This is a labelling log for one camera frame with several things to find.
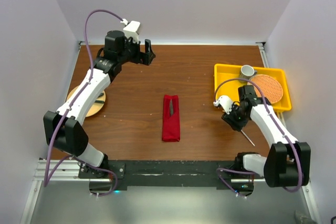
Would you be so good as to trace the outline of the silver fork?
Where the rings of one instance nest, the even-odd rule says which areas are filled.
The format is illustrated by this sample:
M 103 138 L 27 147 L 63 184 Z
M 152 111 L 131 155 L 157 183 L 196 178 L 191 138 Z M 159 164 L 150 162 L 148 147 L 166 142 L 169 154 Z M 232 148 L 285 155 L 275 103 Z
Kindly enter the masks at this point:
M 243 131 L 241 130 L 241 134 L 249 141 L 249 143 L 255 147 L 255 143 L 250 139 L 250 137 Z

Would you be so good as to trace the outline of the silver knife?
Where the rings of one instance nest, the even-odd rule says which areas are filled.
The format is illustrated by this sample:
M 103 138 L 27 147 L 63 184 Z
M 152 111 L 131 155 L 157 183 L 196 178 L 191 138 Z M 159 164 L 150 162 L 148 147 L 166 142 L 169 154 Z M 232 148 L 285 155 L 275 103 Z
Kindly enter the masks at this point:
M 173 108 L 173 99 L 169 102 L 169 115 L 172 116 L 174 114 L 174 108 Z

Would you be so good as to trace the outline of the red cloth napkin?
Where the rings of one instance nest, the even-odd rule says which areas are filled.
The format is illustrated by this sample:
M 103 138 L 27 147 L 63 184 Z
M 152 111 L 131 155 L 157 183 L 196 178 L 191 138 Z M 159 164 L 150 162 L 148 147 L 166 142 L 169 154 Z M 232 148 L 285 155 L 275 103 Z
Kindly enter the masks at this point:
M 169 102 L 173 99 L 174 114 L 169 115 Z M 181 139 L 179 97 L 165 95 L 163 98 L 162 141 L 179 142 Z

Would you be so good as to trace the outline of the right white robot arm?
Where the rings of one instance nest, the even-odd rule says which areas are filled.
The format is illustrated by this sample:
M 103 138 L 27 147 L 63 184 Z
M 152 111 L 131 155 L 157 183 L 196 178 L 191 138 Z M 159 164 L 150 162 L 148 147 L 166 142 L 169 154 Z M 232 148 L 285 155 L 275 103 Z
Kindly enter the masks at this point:
M 268 100 L 257 95 L 252 86 L 238 88 L 239 101 L 235 103 L 226 95 L 220 96 L 213 105 L 224 110 L 222 119 L 234 131 L 242 131 L 253 121 L 262 132 L 270 147 L 267 156 L 258 153 L 238 153 L 234 173 L 246 178 L 251 173 L 263 177 L 269 187 L 282 187 L 295 191 L 309 182 L 311 148 L 299 142 L 275 115 Z

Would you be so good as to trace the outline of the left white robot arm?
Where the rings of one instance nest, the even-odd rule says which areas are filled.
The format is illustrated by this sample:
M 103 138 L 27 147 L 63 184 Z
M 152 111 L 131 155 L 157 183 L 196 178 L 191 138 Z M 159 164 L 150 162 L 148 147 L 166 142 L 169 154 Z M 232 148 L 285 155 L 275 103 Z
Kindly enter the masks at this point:
M 121 72 L 123 64 L 151 64 L 155 54 L 149 39 L 145 40 L 144 48 L 145 51 L 141 51 L 140 43 L 127 38 L 122 31 L 109 31 L 104 47 L 93 61 L 93 68 L 88 70 L 79 87 L 56 112 L 47 111 L 44 115 L 47 144 L 91 165 L 90 171 L 97 178 L 108 174 L 109 165 L 104 162 L 106 155 L 89 144 L 83 122 L 99 94 Z

